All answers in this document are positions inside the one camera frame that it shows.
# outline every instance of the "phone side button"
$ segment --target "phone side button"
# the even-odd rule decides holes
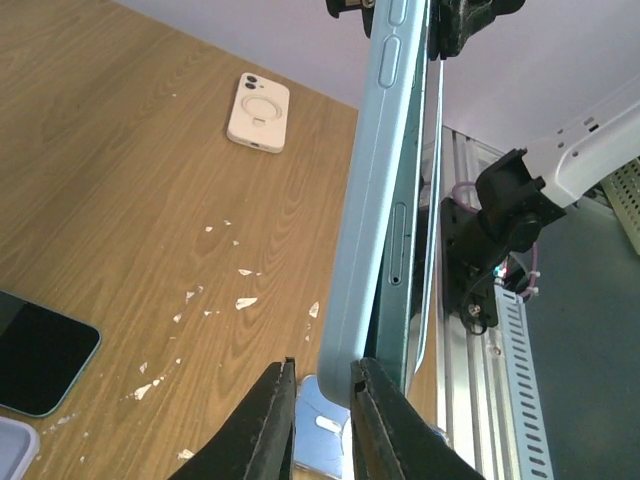
[[[378,84],[382,88],[391,88],[396,83],[398,72],[398,58],[400,56],[401,41],[395,35],[391,35],[382,47],[382,62],[378,74]]]
[[[399,27],[407,18],[407,0],[391,0],[389,7],[389,23]]]

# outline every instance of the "magnetic ring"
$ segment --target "magnetic ring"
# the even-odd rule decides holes
[[[242,108],[254,118],[260,120],[277,120],[282,116],[282,110],[277,103],[267,97],[247,95],[242,99]]]

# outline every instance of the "gray floor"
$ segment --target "gray floor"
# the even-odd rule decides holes
[[[555,478],[640,478],[640,257],[587,200],[539,245],[527,315]]]

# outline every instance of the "pink cable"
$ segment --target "pink cable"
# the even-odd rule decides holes
[[[467,205],[460,198],[460,190],[463,188],[475,188],[475,182],[458,182],[451,189],[451,197],[453,201],[458,205],[461,209],[468,213],[476,213],[478,211],[477,208],[473,208],[471,205]],[[531,245],[531,271],[529,272],[529,286],[527,289],[520,294],[522,298],[527,298],[535,291],[536,279],[538,271],[538,242],[533,242]]]

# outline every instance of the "light blue phone case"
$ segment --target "light blue phone case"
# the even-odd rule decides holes
[[[348,407],[363,357],[429,0],[378,0],[331,279],[318,384]]]

